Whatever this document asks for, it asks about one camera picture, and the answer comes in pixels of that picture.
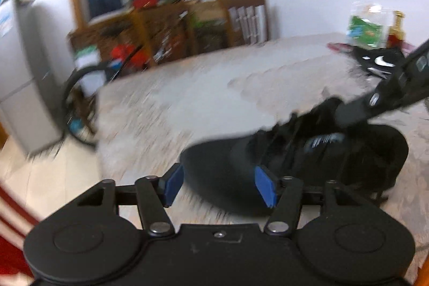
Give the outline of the brown wooden chair far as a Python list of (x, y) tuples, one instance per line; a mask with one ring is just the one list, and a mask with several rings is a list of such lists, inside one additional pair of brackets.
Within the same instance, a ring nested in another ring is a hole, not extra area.
[(198, 54), (189, 3), (134, 9), (130, 13), (130, 19), (138, 43), (148, 55), (149, 67)]

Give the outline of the brown wooden chair near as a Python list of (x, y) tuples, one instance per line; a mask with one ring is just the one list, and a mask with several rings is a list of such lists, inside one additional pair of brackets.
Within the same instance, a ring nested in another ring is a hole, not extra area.
[(266, 0), (218, 0), (224, 13), (229, 47), (263, 44), (271, 40)]

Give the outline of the red box on sill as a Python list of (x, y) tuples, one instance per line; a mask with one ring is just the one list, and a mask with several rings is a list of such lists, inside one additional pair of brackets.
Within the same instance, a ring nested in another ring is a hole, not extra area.
[(135, 9), (150, 9), (157, 7), (160, 0), (133, 0), (132, 5)]

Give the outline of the wooden bench under window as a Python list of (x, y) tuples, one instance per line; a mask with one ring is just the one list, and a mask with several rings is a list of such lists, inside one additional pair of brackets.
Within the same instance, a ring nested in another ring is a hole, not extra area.
[(75, 54), (89, 46), (96, 46), (102, 61), (109, 60), (112, 50), (119, 44), (133, 43), (134, 39), (129, 14), (101, 20), (68, 34), (68, 42)]

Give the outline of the amber glass bottle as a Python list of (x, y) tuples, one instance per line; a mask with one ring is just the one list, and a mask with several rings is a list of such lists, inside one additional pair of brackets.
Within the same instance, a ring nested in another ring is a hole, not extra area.
[(387, 36), (387, 48), (402, 48), (405, 32), (402, 29), (402, 22), (405, 18), (405, 15), (401, 11), (394, 11), (394, 23), (389, 28), (388, 36)]

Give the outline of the red handled pliers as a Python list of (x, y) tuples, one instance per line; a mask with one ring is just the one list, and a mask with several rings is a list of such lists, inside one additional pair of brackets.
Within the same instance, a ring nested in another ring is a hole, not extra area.
[(353, 46), (347, 43), (330, 42), (330, 43), (327, 43), (327, 48), (334, 52), (342, 53), (342, 54), (350, 54), (353, 52)]

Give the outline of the brown wooden chair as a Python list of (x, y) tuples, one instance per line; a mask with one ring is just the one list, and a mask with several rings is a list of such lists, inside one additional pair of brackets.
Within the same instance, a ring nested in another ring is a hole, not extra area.
[(224, 13), (229, 47), (263, 44), (271, 40), (266, 0), (218, 0)]
[(149, 67), (198, 54), (189, 3), (134, 9), (130, 13), (130, 19), (138, 43), (148, 55)]

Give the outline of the green snack bag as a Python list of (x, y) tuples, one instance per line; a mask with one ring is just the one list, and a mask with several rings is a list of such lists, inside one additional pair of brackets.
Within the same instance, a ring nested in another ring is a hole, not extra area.
[(380, 3), (353, 2), (346, 32), (347, 42), (364, 49), (384, 47), (389, 18), (389, 10)]

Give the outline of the silver refrigerator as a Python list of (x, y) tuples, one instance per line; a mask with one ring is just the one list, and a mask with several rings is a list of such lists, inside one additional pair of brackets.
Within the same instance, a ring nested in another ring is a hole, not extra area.
[(27, 155), (64, 136), (61, 88), (52, 72), (33, 0), (1, 4), (1, 123)]

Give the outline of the red wooden chair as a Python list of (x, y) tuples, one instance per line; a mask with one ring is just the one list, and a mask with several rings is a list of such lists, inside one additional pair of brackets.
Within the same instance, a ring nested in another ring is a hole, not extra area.
[(26, 235), (39, 223), (13, 196), (1, 187), (1, 276), (18, 274), (33, 278), (23, 254)]

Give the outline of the black bicycle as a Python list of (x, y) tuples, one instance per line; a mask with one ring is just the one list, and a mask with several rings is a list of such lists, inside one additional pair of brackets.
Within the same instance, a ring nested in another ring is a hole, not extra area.
[[(158, 3), (157, 7), (180, 2), (189, 3), (187, 0), (174, 0), (171, 3)], [(133, 7), (130, 11), (118, 15), (130, 15), (134, 9)], [(95, 148), (97, 144), (98, 90), (118, 78), (150, 68), (148, 55), (138, 43), (135, 29), (133, 32), (135, 34), (133, 43), (119, 44), (112, 50), (107, 61), (101, 60), (96, 46), (89, 46), (77, 54), (74, 53), (77, 67), (62, 90), (62, 124), (71, 137), (87, 147)]]

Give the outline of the black sneaker with white swoosh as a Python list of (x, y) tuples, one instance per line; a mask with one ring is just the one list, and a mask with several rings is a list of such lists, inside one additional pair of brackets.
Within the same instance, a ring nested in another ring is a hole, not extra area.
[(408, 157), (406, 138), (390, 125), (366, 121), (340, 128), (334, 112), (341, 104), (332, 97), (271, 129), (187, 147), (180, 154), (186, 184), (208, 203), (242, 216), (271, 210), (255, 186), (258, 165), (306, 188), (337, 180), (361, 195), (381, 195), (395, 185)]

